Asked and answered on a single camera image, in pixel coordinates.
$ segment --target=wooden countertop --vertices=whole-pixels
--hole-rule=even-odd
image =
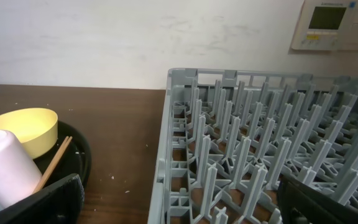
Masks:
[[[0,114],[49,108],[88,140],[92,167],[78,223],[146,223],[164,94],[165,90],[0,85]]]

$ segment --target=chopstick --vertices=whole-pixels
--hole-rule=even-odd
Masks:
[[[47,170],[44,172],[43,176],[41,177],[40,182],[35,187],[34,191],[32,192],[37,193],[39,190],[44,187],[47,180],[49,179],[50,175],[52,174],[53,170],[55,169],[56,165],[59,163],[59,160],[62,158],[62,155],[65,153],[67,146],[69,145],[70,141],[73,139],[73,137],[66,137],[63,141],[62,145],[60,145],[59,150],[56,152],[55,156],[53,157],[52,161],[50,162]]]

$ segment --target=white cup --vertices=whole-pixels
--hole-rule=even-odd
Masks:
[[[9,207],[30,196],[41,172],[10,131],[0,130],[0,204]]]

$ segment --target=black plate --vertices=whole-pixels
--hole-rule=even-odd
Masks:
[[[73,136],[73,139],[49,177],[45,187],[70,174],[78,174],[82,185],[85,187],[91,170],[90,146],[79,131],[62,121],[58,121],[57,130],[58,140],[55,145],[44,155],[34,159],[41,173],[44,173],[49,166],[64,138]]]

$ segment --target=dish rack frame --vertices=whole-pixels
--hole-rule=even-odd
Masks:
[[[173,159],[178,152],[184,160]],[[232,213],[234,223],[281,223],[267,194],[281,175],[358,212],[358,77],[168,71],[149,224],[227,223]],[[172,178],[186,186],[172,190]],[[254,216],[257,207],[268,220]]]

